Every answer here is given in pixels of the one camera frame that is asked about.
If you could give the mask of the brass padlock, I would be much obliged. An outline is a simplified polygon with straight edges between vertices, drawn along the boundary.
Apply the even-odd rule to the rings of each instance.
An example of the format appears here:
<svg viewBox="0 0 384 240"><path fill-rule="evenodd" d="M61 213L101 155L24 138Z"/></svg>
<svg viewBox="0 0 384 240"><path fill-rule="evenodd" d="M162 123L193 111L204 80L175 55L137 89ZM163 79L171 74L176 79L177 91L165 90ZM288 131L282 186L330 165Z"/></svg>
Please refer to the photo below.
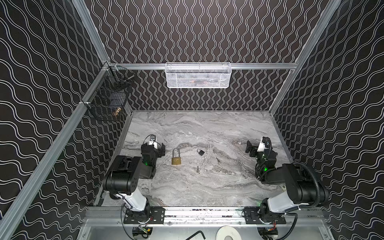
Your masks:
<svg viewBox="0 0 384 240"><path fill-rule="evenodd" d="M172 165L178 166L182 164L181 155L180 155L180 149L175 148L172 152Z"/></svg>

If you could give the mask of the small black padlock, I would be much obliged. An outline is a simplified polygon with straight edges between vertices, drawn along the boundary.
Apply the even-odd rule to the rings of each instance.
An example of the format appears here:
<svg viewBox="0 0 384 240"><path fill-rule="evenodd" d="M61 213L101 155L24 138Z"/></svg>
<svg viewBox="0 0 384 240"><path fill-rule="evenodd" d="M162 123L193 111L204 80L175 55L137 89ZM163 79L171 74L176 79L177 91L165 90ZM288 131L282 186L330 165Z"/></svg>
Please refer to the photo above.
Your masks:
<svg viewBox="0 0 384 240"><path fill-rule="evenodd" d="M197 149L197 152L200 156L203 156L205 154L205 152L203 150L200 150L200 149Z"/></svg>

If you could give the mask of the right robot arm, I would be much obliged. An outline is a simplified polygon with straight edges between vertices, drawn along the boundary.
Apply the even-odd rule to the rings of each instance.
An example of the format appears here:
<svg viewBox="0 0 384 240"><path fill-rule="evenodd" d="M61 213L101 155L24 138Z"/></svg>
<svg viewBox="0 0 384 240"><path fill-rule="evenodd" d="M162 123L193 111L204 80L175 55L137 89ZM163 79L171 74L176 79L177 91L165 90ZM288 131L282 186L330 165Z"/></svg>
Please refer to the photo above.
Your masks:
<svg viewBox="0 0 384 240"><path fill-rule="evenodd" d="M276 167L277 155L271 139L263 137L258 146L247 141L246 153L256 159L255 177L265 185L285 185L286 190L262 200L258 207L244 208L248 225L285 224L284 215L300 209L316 208L329 199L329 191L310 166L301 162Z"/></svg>

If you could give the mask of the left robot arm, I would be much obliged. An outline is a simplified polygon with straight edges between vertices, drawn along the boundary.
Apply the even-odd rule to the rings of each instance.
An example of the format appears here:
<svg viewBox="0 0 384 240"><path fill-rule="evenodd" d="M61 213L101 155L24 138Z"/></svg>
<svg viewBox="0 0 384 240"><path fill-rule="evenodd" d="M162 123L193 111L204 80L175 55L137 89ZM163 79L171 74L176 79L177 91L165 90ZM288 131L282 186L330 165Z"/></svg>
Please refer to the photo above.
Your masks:
<svg viewBox="0 0 384 240"><path fill-rule="evenodd" d="M112 199L123 200L124 224L163 224L165 209L152 207L139 190L139 179L153 179L157 159L165 156L166 146L144 143L140 157L116 156L103 180Z"/></svg>

